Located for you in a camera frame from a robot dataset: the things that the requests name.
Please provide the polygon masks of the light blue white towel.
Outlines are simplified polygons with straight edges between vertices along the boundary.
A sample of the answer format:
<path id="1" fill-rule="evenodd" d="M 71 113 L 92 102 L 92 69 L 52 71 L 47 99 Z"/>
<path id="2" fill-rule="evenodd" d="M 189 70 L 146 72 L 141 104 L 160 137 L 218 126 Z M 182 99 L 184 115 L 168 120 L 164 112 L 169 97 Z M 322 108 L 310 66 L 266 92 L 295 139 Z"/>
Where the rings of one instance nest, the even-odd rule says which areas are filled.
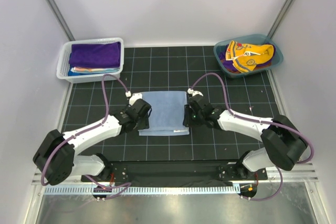
<path id="1" fill-rule="evenodd" d="M 187 104 L 184 91 L 149 91 L 143 92 L 142 97 L 151 105 L 152 111 L 149 127 L 139 130 L 140 136 L 189 135 L 189 128 L 183 125 Z"/>

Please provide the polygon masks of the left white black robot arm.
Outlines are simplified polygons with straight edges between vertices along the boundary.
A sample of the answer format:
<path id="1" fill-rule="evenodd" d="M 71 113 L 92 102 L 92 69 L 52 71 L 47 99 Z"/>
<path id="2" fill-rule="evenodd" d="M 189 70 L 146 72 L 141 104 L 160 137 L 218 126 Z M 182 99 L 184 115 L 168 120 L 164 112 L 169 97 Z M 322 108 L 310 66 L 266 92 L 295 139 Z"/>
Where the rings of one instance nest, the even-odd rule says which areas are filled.
<path id="1" fill-rule="evenodd" d="M 129 133 L 148 122 L 152 107 L 142 98 L 131 101 L 122 110 L 107 114 L 102 120 L 78 130 L 47 133 L 33 157 L 41 171 L 41 184 L 58 185 L 71 176 L 88 175 L 106 182 L 113 166 L 102 154 L 82 156 L 95 144 L 124 133 Z"/>

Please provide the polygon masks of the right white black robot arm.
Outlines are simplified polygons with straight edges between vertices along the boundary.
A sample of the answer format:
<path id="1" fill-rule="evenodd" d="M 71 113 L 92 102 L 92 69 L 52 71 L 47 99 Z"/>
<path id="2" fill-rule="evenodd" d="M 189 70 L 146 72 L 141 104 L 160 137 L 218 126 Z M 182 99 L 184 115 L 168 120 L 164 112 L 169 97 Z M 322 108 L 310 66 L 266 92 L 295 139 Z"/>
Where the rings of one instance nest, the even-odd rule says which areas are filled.
<path id="1" fill-rule="evenodd" d="M 287 117 L 258 118 L 214 107 L 199 92 L 187 95 L 184 122 L 190 127 L 204 125 L 262 142 L 263 148 L 246 151 L 236 164 L 226 170 L 227 174 L 242 180 L 249 180 L 255 172 L 272 166 L 290 171 L 308 147 L 307 141 L 299 135 Z"/>

